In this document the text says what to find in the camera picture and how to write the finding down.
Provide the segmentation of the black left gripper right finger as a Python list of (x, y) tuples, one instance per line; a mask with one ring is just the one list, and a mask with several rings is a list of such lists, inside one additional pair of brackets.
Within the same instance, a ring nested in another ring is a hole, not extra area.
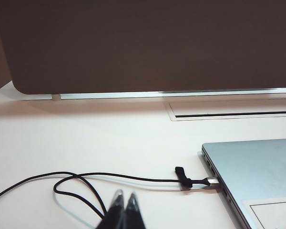
[(145, 229), (145, 224), (141, 216), (138, 199), (134, 192), (130, 195), (126, 209), (124, 211), (123, 228)]

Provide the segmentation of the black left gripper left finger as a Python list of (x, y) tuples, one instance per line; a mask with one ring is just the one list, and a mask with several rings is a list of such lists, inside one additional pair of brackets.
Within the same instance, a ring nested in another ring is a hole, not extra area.
[(110, 205), (109, 210), (105, 214), (104, 218), (96, 227), (97, 229), (121, 229), (123, 223), (124, 213), (124, 196), (123, 191), (118, 189)]

